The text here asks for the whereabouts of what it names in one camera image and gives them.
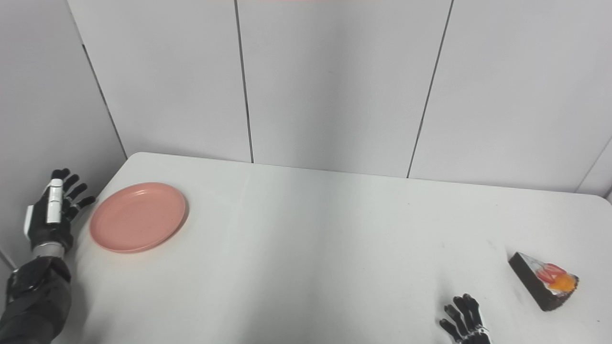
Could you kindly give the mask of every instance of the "white table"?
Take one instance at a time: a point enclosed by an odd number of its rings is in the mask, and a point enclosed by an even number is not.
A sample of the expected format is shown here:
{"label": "white table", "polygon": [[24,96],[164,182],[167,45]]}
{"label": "white table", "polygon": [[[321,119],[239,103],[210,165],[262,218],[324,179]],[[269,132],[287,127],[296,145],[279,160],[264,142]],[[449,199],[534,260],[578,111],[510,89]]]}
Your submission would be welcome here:
{"label": "white table", "polygon": [[[157,181],[188,219],[143,253],[85,224],[56,343],[451,343],[437,325],[471,293],[496,344],[612,336],[612,207],[589,195],[133,155],[100,194]],[[507,263],[520,250],[581,279],[541,311]]]}

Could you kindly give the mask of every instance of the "robotic hand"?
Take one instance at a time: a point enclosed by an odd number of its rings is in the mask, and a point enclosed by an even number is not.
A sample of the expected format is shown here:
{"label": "robotic hand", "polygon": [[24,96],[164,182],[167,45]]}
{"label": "robotic hand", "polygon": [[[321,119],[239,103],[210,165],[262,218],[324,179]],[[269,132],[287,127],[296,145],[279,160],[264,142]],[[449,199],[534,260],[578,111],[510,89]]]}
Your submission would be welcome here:
{"label": "robotic hand", "polygon": [[444,306],[444,312],[453,319],[455,325],[446,319],[440,320],[440,326],[450,334],[457,344],[491,344],[488,330],[482,323],[480,317],[480,305],[469,294],[463,297],[453,297],[453,303],[459,311],[452,305]]}
{"label": "robotic hand", "polygon": [[70,271],[62,260],[73,245],[70,222],[95,202],[75,199],[87,189],[70,170],[54,170],[42,197],[29,206],[24,232],[32,260],[13,271],[0,318],[0,344],[49,344],[62,331],[70,310]]}

